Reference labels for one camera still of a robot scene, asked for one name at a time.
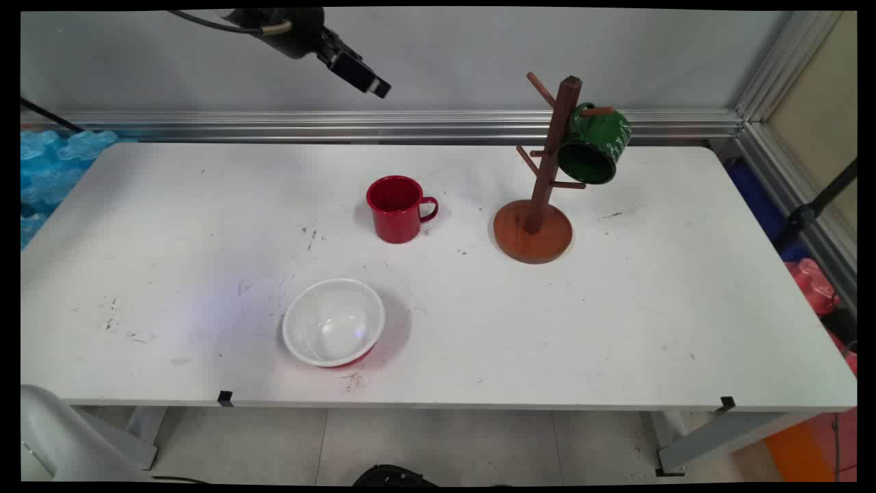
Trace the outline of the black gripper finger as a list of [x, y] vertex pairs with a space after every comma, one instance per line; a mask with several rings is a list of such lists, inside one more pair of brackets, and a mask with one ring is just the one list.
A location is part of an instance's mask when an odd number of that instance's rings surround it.
[[360, 63], [363, 61], [363, 57], [342, 41], [337, 32], [326, 26], [323, 26], [323, 44], [323, 62], [325, 64]]
[[379, 77], [374, 70], [364, 62], [341, 62], [338, 64], [325, 64], [323, 62], [323, 47], [317, 51], [319, 59], [330, 72], [348, 82], [350, 86], [362, 93], [372, 93], [378, 98], [388, 96], [391, 85]]

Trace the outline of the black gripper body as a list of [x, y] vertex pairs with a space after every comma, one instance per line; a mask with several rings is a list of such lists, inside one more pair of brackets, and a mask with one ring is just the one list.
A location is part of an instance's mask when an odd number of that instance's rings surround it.
[[241, 28], [291, 24], [280, 34], [257, 34], [255, 38], [297, 60], [322, 50], [325, 10], [322, 8], [239, 8], [233, 10], [233, 24]]

